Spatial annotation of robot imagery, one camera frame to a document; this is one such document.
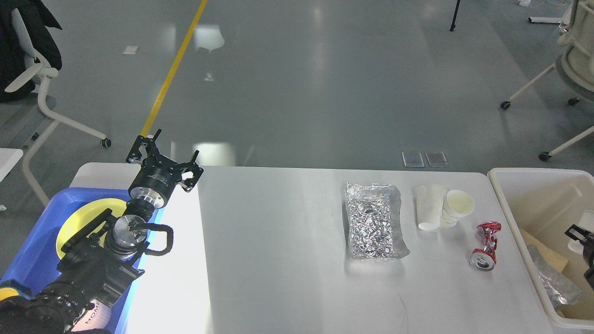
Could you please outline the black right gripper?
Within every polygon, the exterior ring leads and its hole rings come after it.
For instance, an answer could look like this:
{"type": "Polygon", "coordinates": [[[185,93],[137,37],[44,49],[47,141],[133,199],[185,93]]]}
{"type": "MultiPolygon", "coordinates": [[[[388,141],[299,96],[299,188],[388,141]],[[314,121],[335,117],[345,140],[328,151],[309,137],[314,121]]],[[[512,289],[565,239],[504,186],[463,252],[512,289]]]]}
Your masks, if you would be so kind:
{"type": "Polygon", "coordinates": [[[589,284],[589,286],[594,289],[594,235],[589,230],[585,230],[584,228],[577,226],[575,224],[571,225],[564,234],[572,239],[573,241],[579,242],[583,245],[583,252],[582,256],[585,260],[586,264],[588,265],[588,269],[585,271],[583,276],[585,280],[589,284]]]}

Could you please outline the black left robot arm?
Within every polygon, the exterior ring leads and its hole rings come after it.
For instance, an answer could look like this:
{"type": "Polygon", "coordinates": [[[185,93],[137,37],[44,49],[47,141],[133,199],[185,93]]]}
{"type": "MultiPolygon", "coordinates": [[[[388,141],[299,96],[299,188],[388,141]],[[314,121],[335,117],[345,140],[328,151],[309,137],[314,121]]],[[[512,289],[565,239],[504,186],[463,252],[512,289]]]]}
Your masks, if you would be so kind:
{"type": "Polygon", "coordinates": [[[140,165],[130,187],[123,214],[104,209],[68,238],[57,264],[59,276],[34,298],[11,296],[1,302],[3,334],[68,334],[97,303],[112,307],[133,281],[144,274],[135,268],[142,256],[171,252],[174,230],[150,223],[164,208],[176,186],[190,192],[204,170],[195,150],[190,161],[178,163],[156,145],[161,132],[139,135],[126,161],[140,165]]]}

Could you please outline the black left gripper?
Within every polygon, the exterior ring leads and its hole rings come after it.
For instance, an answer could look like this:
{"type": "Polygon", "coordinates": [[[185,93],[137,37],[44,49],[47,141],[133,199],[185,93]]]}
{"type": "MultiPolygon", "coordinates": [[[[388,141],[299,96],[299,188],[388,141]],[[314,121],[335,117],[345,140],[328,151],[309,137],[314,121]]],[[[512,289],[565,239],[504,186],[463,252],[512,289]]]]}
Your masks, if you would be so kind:
{"type": "Polygon", "coordinates": [[[144,199],[154,208],[165,207],[176,184],[185,192],[191,192],[202,176],[203,169],[195,150],[190,161],[176,164],[172,160],[161,160],[156,139],[161,134],[157,129],[152,136],[138,135],[125,159],[126,163],[141,165],[128,193],[132,199],[144,199]]]}

